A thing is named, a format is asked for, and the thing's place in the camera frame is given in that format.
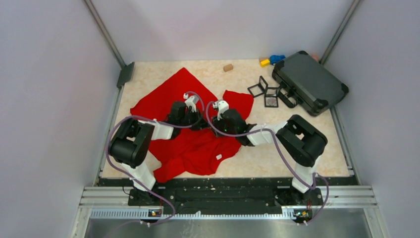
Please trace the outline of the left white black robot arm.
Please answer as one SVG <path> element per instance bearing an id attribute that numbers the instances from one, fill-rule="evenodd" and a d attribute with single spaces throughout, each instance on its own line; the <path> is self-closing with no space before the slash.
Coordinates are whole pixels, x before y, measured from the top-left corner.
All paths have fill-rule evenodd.
<path id="1" fill-rule="evenodd" d="M 107 152 L 131 175 L 134 187 L 141 191 L 140 199 L 147 205 L 153 205 L 158 201 L 159 192 L 153 188 L 156 178 L 145 163 L 150 143 L 173 140 L 183 128 L 202 130 L 208 126 L 193 103 L 174 102 L 164 121 L 133 117 L 124 121 L 110 140 Z"/>

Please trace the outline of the red t-shirt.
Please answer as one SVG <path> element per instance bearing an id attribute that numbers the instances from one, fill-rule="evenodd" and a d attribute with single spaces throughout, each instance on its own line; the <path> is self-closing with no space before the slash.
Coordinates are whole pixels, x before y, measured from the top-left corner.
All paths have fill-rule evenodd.
<path id="1" fill-rule="evenodd" d="M 182 100 L 183 94 L 188 91 L 197 93 L 205 104 L 216 101 L 216 96 L 209 89 L 186 68 L 182 68 L 142 98 L 130 113 L 163 121 L 172 104 Z M 173 140 L 152 141 L 149 151 L 161 163 L 161 167 L 154 170 L 154 176 L 157 182 L 165 183 L 183 172 L 212 175 L 223 160 L 233 157 L 240 148 L 240 143 L 234 138 L 216 137 L 211 129 L 206 128 L 199 131 L 183 129 Z"/>

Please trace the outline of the round glitter brooch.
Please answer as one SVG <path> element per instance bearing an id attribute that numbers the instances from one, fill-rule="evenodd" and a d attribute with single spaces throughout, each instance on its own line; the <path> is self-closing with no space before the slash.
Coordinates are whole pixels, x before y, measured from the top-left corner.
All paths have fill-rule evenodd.
<path id="1" fill-rule="evenodd" d="M 267 107 L 277 107 L 277 100 L 274 97 L 267 97 L 265 104 Z"/>

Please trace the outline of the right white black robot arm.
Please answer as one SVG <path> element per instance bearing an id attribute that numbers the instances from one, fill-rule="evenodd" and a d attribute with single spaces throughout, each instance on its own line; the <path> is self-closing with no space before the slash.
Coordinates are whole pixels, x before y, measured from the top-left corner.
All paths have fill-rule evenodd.
<path id="1" fill-rule="evenodd" d="M 227 109 L 207 119 L 217 136 L 234 138 L 242 146 L 273 144 L 293 175 L 292 201 L 304 204 L 310 199 L 310 190 L 315 189 L 317 163 L 328 140 L 303 117 L 292 115 L 277 124 L 249 124 L 236 109 Z"/>

